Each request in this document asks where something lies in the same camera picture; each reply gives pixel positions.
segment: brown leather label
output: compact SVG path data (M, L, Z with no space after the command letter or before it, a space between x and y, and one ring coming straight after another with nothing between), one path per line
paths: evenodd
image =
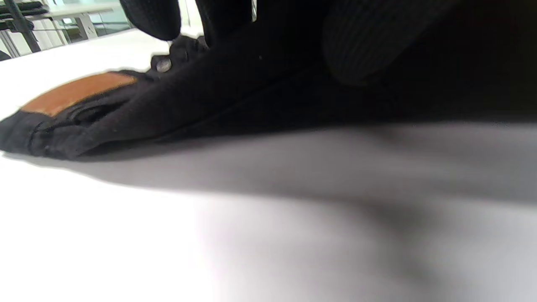
M137 79L133 76L117 73L92 75L45 92L24 105L20 110L54 117L91 96L130 85L136 81Z

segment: table leg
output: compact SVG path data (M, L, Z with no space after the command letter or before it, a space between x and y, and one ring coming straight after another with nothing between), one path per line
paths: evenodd
M80 35L84 40L89 40L97 37L97 31L91 22L90 15L87 13L81 13L75 17L76 24L80 29Z
M55 19L51 18L50 22L52 22L52 26L54 26L54 30L56 31L56 34L58 35L58 38L62 42L62 45L67 45L67 41L66 41L66 38L65 38L65 32L58 28L58 24L56 23L57 21Z

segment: white surface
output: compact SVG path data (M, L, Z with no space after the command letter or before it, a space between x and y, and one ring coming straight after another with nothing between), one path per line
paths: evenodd
M0 62L0 116L166 49L130 31ZM43 81L21 89L28 70ZM0 301L535 302L536 181L534 127L4 154Z
M195 0L179 0L183 26L202 28L201 17Z
M64 4L64 5L51 5L49 12L42 15L43 17L62 18L81 13L100 13L112 11L114 9L121 9L119 2L107 2L107 3L95 3L95 4Z

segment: metal button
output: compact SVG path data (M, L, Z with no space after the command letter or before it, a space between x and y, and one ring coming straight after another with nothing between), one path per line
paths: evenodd
M171 69L171 61L170 59L164 59L157 63L157 71L159 73L165 73L166 71Z

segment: white table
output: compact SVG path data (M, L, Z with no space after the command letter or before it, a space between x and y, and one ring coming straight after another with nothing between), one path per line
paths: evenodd
M73 18L80 29L80 34L84 40L94 39L97 37L97 31L90 19L90 15L96 13L111 12L114 10L121 10L119 2L107 2L97 4L65 4L65 5L51 5L49 12L42 15L27 16L28 20L36 21L43 19L50 19L54 25L54 29L60 34L60 29L57 27L56 21ZM0 40L7 46L8 51L12 57L19 57L20 54L17 51L11 37L6 33L0 32Z
M0 116L166 49L129 31L0 62ZM533 127L294 133L95 163L4 154L0 301L534 302L536 181Z

